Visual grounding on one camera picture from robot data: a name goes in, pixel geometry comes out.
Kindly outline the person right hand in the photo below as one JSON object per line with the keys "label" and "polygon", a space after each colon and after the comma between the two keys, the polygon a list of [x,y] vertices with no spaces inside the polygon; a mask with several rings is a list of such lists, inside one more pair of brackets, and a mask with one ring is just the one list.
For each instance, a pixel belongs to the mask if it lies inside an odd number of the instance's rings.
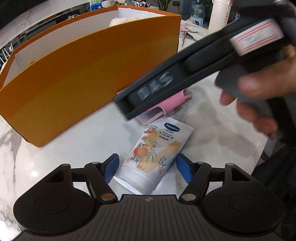
{"label": "person right hand", "polygon": [[[239,90],[253,99],[271,99],[295,93],[295,47],[283,48],[285,59],[267,66],[263,70],[242,76],[238,80]],[[269,138],[275,138],[278,124],[273,118],[259,117],[255,110],[237,101],[238,115],[253,124],[254,128]]]}

